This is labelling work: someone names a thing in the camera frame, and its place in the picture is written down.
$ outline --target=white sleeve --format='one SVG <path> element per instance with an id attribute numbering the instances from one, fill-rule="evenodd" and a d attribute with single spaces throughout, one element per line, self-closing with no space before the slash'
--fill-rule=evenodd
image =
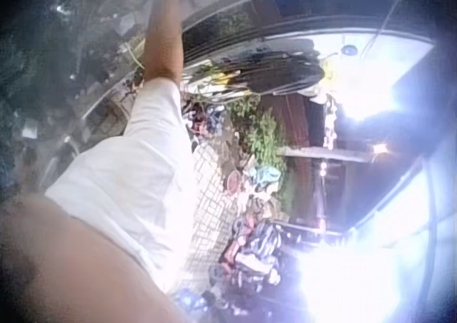
<path id="1" fill-rule="evenodd" d="M 179 102 L 172 81 L 147 83 L 124 136 L 78 156 L 46 193 L 135 257 L 165 292 L 189 248 L 196 204 Z"/>

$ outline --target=person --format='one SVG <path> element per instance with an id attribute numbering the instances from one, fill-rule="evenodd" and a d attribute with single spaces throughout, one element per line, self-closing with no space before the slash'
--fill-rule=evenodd
<path id="1" fill-rule="evenodd" d="M 76 158 L 45 195 L 1 210 L 8 315 L 22 322 L 184 322 L 166 295 L 190 245 L 196 201 L 178 87 L 179 2 L 153 3 L 145 85 L 124 135 Z"/>

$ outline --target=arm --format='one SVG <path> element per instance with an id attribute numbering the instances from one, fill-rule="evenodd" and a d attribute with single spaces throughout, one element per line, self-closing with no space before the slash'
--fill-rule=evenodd
<path id="1" fill-rule="evenodd" d="M 165 77 L 181 81 L 184 53 L 180 0 L 154 0 L 144 50 L 144 79 Z"/>

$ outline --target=light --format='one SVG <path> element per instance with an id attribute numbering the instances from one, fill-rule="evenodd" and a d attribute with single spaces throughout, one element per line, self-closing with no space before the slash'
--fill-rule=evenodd
<path id="1" fill-rule="evenodd" d="M 388 153 L 387 145 L 384 143 L 373 145 L 374 154 L 386 154 Z"/>
<path id="2" fill-rule="evenodd" d="M 344 96 L 342 104 L 346 116 L 356 121 L 393 110 L 391 90 L 382 86 L 354 89 L 352 93 Z"/>
<path id="3" fill-rule="evenodd" d="M 322 246 L 303 255 L 301 284 L 316 322 L 383 322 L 400 302 L 391 251 Z"/>

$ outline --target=tiled pavement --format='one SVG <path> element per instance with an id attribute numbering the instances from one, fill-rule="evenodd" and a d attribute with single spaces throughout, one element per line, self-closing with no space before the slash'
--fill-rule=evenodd
<path id="1" fill-rule="evenodd" d="M 231 238 L 236 218 L 235 199 L 224 193 L 221 156 L 208 144 L 195 153 L 195 174 L 199 187 L 194 214 L 194 236 L 176 289 L 201 293 L 209 288 L 208 267 L 217 263 Z"/>

